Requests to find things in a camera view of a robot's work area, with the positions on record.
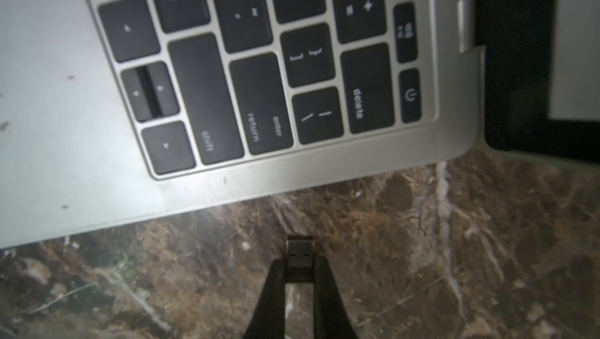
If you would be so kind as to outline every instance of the laptop screen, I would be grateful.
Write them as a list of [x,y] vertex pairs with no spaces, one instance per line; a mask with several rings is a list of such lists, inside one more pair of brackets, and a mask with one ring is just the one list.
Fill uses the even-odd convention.
[[556,0],[550,119],[600,121],[600,0]]

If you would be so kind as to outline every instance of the laptop lid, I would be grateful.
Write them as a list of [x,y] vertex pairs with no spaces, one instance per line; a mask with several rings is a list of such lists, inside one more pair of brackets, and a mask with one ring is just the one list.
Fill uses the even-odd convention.
[[486,143],[600,163],[600,0],[477,0]]

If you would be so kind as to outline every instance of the laptop keyboard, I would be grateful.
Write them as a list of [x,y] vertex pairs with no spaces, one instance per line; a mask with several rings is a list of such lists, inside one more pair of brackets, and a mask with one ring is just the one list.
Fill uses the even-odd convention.
[[159,179],[433,118],[415,0],[91,5]]

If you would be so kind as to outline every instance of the laptop hinge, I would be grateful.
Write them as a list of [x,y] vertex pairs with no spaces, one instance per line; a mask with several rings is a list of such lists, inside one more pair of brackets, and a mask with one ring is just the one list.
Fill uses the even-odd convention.
[[458,51],[475,47],[475,0],[458,0]]

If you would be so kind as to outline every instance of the brown marble countertop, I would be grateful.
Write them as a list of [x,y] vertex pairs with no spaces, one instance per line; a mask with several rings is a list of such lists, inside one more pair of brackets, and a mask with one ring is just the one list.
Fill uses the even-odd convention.
[[[329,259],[360,338],[600,338],[600,175],[471,151],[6,249],[0,338],[241,338],[287,234]],[[310,338],[310,285],[286,338]]]

